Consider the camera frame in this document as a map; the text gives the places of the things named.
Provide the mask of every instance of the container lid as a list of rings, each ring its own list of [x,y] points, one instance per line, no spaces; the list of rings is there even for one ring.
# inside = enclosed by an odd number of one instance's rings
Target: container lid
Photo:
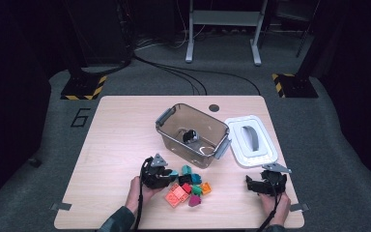
[[[244,167],[273,163],[278,154],[260,118],[254,115],[229,118],[231,148],[237,162]]]

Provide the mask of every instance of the plastic container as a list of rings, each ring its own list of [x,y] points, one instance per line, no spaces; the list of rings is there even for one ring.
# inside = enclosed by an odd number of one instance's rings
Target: plastic container
[[[200,168],[219,160],[231,142],[225,123],[184,103],[167,109],[156,120],[156,130],[168,150]],[[187,140],[191,131],[198,135]]]

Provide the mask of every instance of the person's left hand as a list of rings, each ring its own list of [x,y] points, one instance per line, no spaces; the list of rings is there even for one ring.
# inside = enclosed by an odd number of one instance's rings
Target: person's left hand
[[[163,190],[163,188],[151,189],[143,186],[143,206],[147,205],[152,197]],[[130,182],[130,190],[128,191],[128,198],[125,206],[134,214],[138,209],[138,196],[140,195],[140,177],[134,177]]]

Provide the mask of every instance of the sleeve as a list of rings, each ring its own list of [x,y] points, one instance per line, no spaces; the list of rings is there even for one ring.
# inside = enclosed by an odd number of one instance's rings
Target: sleeve
[[[116,211],[98,232],[127,232],[135,220],[134,214],[125,206]]]
[[[286,230],[282,225],[270,225],[266,232],[286,232]]]

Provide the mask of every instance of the table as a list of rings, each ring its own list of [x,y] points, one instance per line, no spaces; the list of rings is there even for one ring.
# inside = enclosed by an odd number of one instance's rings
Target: table
[[[168,162],[166,168],[179,171],[183,165],[210,183],[212,192],[202,203],[189,207],[182,203],[172,208],[164,199],[168,188],[159,192],[143,209],[139,229],[245,229],[258,228],[267,217],[257,194],[246,188],[245,175],[261,180],[261,167],[241,168],[231,148],[221,159],[200,169],[167,150],[156,131],[156,119],[176,103],[186,103],[225,121],[230,117],[256,115],[265,125],[279,164],[286,165],[262,97],[256,96],[110,96],[100,100],[86,140],[71,175],[63,203],[54,225],[58,229],[98,229],[126,202],[130,180],[139,175],[144,159],[156,153]],[[209,105],[219,110],[211,112]],[[298,199],[288,175],[286,192],[292,204]],[[286,227],[304,225],[302,212],[292,212]]]
[[[194,24],[255,26],[255,36],[250,40],[250,46],[255,66],[261,66],[261,57],[257,43],[261,33],[267,4],[268,0],[263,0],[260,12],[197,11],[194,10],[193,0],[189,0],[188,47],[185,61],[187,63],[192,62],[192,54],[194,51]]]

